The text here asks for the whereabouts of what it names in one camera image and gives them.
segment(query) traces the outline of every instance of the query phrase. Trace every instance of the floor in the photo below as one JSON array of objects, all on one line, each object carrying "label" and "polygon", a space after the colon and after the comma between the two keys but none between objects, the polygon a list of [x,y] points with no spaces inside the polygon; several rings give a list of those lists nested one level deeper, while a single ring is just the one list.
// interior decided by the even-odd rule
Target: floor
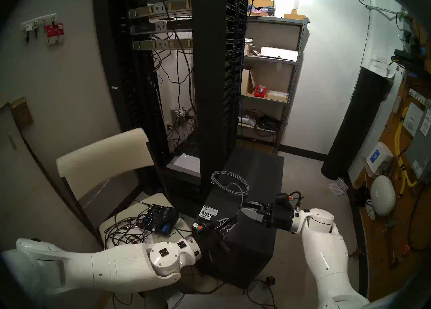
[{"label": "floor", "polygon": [[[279,153],[279,155],[285,159],[282,191],[290,193],[299,190],[305,197],[301,204],[303,209],[321,208],[332,213],[339,232],[343,235],[347,249],[352,253],[356,249],[356,235],[349,201],[347,195],[338,197],[329,190],[328,184],[332,183],[332,181],[326,179],[320,173],[323,162],[286,153]],[[348,273],[350,283],[353,289],[357,291],[359,271],[358,261],[355,258],[349,259]],[[274,256],[262,271],[260,278],[265,279],[270,275],[276,280],[272,290],[275,305],[279,309],[317,308],[316,282],[305,262],[300,236],[292,235],[286,231],[277,231]],[[185,278],[190,277],[190,275],[184,276],[184,281],[186,281]],[[215,280],[196,280],[198,278],[197,273],[195,273],[194,278],[194,285],[201,285],[199,290],[209,290],[214,287],[212,281]],[[256,296],[262,296],[268,300],[269,294],[267,290],[262,289],[260,294],[256,293]],[[123,301],[129,301],[130,295],[119,294],[119,298]],[[143,308],[143,304],[143,299],[136,295],[132,305],[127,308]],[[175,302],[170,302],[169,307],[173,307],[173,304]],[[214,295],[187,295],[177,308],[200,308],[202,306],[206,308],[224,306],[225,309],[230,307],[260,307],[249,302],[241,290],[233,286],[224,286]],[[126,306],[118,302],[115,303],[115,307],[118,309],[126,308]],[[114,308],[111,300],[107,302],[105,308]],[[163,308],[163,306],[153,304],[149,297],[146,309],[155,308]]]}]

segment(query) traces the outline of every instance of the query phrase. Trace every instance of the rack shelf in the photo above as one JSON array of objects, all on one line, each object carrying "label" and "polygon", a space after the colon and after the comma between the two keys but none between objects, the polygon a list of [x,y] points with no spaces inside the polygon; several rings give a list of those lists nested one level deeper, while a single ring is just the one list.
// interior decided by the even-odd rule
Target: rack shelf
[{"label": "rack shelf", "polygon": [[275,101],[276,103],[287,103],[288,100],[285,101],[281,101],[281,100],[275,100],[275,99],[268,99],[267,98],[267,94],[265,95],[265,98],[261,98],[261,97],[255,97],[253,94],[251,93],[247,93],[247,94],[242,94],[243,97],[247,97],[247,98],[253,98],[253,99],[261,99],[261,100],[268,100],[268,101]]},{"label": "rack shelf", "polygon": [[290,64],[292,66],[296,66],[298,64],[297,61],[290,61],[288,59],[276,59],[275,57],[266,57],[266,56],[257,56],[257,55],[244,55],[245,61],[263,61],[263,62],[271,62],[271,63],[281,63],[281,64]]},{"label": "rack shelf", "polygon": [[258,15],[250,16],[250,22],[266,22],[270,24],[283,24],[283,25],[294,25],[294,26],[302,26],[304,24],[304,20],[306,23],[310,23],[308,18],[305,19],[287,19],[287,18],[276,18],[276,17],[260,17]]},{"label": "rack shelf", "polygon": [[[243,127],[247,127],[247,128],[254,128],[252,125],[244,123],[244,122],[242,123],[242,126]],[[276,131],[271,131],[271,130],[268,130],[268,129],[259,128],[257,126],[256,126],[256,129],[260,130],[260,131],[268,131],[268,132],[271,132],[271,133],[276,133]]]}]

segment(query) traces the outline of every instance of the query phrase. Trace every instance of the white wall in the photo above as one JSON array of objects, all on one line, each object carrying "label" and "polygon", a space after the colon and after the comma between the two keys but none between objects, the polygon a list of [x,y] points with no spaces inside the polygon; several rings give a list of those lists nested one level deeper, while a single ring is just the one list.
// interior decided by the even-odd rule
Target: white wall
[{"label": "white wall", "polygon": [[[394,0],[371,0],[371,5],[395,12],[401,9],[401,6]],[[372,55],[385,57],[387,63],[389,63],[394,49],[403,49],[403,43],[400,40],[402,38],[402,31],[396,27],[394,17],[395,15],[391,13],[378,12],[376,10],[371,11],[369,37],[362,62],[364,67],[369,66]],[[387,99],[381,103],[368,136],[349,169],[349,176],[352,182],[358,178],[364,165],[364,159],[372,152],[380,139],[398,94],[403,72],[404,69],[401,68],[400,71],[396,71],[396,64],[390,66],[390,73],[395,73],[395,80]]]},{"label": "white wall", "polygon": [[[275,0],[276,17],[294,0]],[[309,38],[282,144],[327,154],[356,84],[368,26],[357,0],[299,0]]]},{"label": "white wall", "polygon": [[[27,45],[20,23],[50,13],[64,23],[64,44],[47,47],[41,30],[38,39],[30,34]],[[25,138],[67,194],[55,160],[120,133],[100,60],[92,0],[21,0],[0,34],[0,89],[0,106],[26,97],[34,124]],[[134,173],[124,178],[114,182],[118,194],[98,206],[102,217],[138,184]]]},{"label": "white wall", "polygon": [[[175,38],[173,33],[169,33],[171,38]],[[185,38],[192,38],[193,34],[192,32],[178,32],[178,37],[181,39]],[[192,53],[192,51],[186,50],[186,58],[189,64],[190,70],[193,69],[193,55],[189,55],[189,53]],[[178,55],[178,75],[179,79],[177,77],[177,55]],[[158,64],[159,56],[156,55],[154,60],[154,65],[156,66]],[[162,99],[162,110],[163,110],[163,117],[164,117],[164,123],[165,126],[167,124],[173,125],[172,122],[172,115],[171,115],[171,109],[177,110],[179,107],[182,109],[184,108],[186,111],[191,109],[191,102],[190,102],[190,96],[189,96],[189,78],[186,78],[188,75],[187,70],[187,63],[184,58],[183,53],[179,53],[177,51],[172,51],[170,54],[169,51],[165,51],[160,53],[160,58],[163,59],[162,62],[162,68],[159,68],[157,70],[157,74],[162,78],[158,78],[159,80],[159,89],[160,89],[160,98]],[[191,74],[191,94],[193,103],[195,103],[194,100],[194,88],[193,88],[193,73]],[[183,83],[180,84],[178,87],[178,81],[183,81]],[[182,125],[181,127],[177,127],[177,131],[179,133],[179,137],[181,140],[185,140],[189,134],[191,134],[193,128],[192,128],[192,122],[189,121],[186,124]],[[176,132],[171,133],[170,130],[167,130],[168,136],[169,136],[169,147],[171,150],[175,147],[177,144],[176,138],[178,137],[178,134]]]}]

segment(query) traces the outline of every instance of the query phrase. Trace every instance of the baseboard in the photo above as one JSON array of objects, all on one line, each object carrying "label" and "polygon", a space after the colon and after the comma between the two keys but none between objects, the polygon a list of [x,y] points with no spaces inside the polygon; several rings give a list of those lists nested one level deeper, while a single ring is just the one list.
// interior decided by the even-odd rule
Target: baseboard
[{"label": "baseboard", "polygon": [[285,146],[283,144],[280,144],[279,151],[281,151],[283,153],[290,153],[292,155],[297,155],[297,156],[315,159],[318,161],[326,161],[326,159],[328,157],[328,155],[325,155],[324,153],[317,153],[315,151]]},{"label": "baseboard", "polygon": [[[240,136],[238,135],[237,138],[243,139],[245,141],[249,141],[249,142],[255,142],[255,143],[260,143],[260,144],[265,144],[267,146],[274,146],[274,143],[269,142],[269,141],[265,141],[265,140],[261,140],[261,139],[256,139],[256,138],[251,138],[248,136]],[[284,144],[280,144],[280,147],[278,149],[279,151],[283,152],[283,153],[289,153],[292,155],[297,155],[297,156],[301,156],[301,157],[306,157],[306,158],[311,158],[311,159],[315,159],[318,161],[326,161],[328,155],[325,155],[324,153],[317,153],[315,151],[310,151],[310,150],[305,150],[305,149],[300,149],[300,148],[296,148],[296,147],[290,147],[290,146],[285,146]]]},{"label": "baseboard", "polygon": [[[353,226],[355,228],[356,233],[356,241],[358,248],[361,249],[361,252],[367,252],[366,239],[364,233],[364,227],[362,225],[361,214],[359,212],[359,207],[356,205],[356,200],[354,197],[354,189],[352,187],[352,182],[350,181],[349,175],[343,176],[344,182],[349,187],[347,191],[347,196],[350,202],[350,208],[352,210],[353,216]],[[363,297],[368,297],[368,258],[366,254],[359,254],[359,291]]]}]

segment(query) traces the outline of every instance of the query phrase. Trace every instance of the red box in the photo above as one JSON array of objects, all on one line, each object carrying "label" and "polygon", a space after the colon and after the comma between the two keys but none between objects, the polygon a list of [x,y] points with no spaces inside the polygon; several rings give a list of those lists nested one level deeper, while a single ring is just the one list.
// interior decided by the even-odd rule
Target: red box
[{"label": "red box", "polygon": [[265,98],[266,87],[263,85],[256,85],[254,89],[254,96],[259,98]]}]

